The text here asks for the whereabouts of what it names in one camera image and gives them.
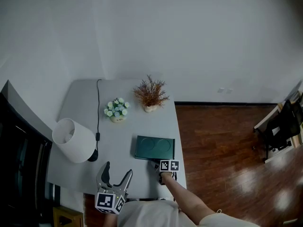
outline office chair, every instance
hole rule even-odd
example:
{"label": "office chair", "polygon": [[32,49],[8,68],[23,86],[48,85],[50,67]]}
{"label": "office chair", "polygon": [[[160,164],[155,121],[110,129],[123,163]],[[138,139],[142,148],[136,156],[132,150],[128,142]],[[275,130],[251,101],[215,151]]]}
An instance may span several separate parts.
{"label": "office chair", "polygon": [[[299,102],[300,100],[291,104],[289,100],[286,100],[281,112],[267,123],[264,132],[256,128],[266,145],[266,158],[264,160],[268,159],[268,151],[282,150],[290,146],[291,143],[287,140],[301,132],[300,125],[303,121],[303,110]],[[277,127],[280,128],[280,131],[274,135],[273,129]]]}

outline brown dried branch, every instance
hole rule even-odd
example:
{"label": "brown dried branch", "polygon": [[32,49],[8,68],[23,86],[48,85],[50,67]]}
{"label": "brown dried branch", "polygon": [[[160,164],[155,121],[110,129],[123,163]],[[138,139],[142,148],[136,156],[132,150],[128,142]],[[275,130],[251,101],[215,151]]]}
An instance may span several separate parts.
{"label": "brown dried branch", "polygon": [[161,91],[165,85],[164,81],[153,81],[150,75],[147,75],[148,82],[142,80],[139,87],[134,88],[133,92],[143,106],[158,105],[163,107],[163,102],[169,100],[169,96],[165,96],[165,91]]}

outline wall outlet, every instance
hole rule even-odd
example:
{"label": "wall outlet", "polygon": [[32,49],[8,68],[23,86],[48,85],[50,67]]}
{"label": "wall outlet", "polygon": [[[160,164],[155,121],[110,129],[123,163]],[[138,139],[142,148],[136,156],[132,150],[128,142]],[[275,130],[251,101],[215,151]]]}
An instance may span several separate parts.
{"label": "wall outlet", "polygon": [[233,89],[229,88],[229,89],[226,90],[226,93],[230,94],[230,93],[232,93],[232,91],[233,91]]}
{"label": "wall outlet", "polygon": [[224,88],[221,87],[221,88],[219,88],[218,93],[222,93],[223,91],[224,91]]}

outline wooden floor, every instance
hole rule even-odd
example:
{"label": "wooden floor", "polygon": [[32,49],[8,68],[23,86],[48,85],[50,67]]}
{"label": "wooden floor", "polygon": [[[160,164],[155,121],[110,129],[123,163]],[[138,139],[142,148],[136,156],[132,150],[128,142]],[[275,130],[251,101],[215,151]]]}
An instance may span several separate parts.
{"label": "wooden floor", "polygon": [[[303,147],[264,164],[263,142],[252,130],[272,109],[176,106],[187,188],[211,209],[263,227],[303,212]],[[93,196],[85,195],[85,209],[87,226],[102,226]]]}

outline white lampshade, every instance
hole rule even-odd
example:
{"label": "white lampshade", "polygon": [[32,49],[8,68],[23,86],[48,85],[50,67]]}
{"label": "white lampshade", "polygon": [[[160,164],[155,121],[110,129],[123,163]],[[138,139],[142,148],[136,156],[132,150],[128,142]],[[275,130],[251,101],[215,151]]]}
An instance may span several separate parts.
{"label": "white lampshade", "polygon": [[95,150],[96,139],[93,132],[68,118],[57,123],[52,137],[64,155],[74,163],[86,161]]}

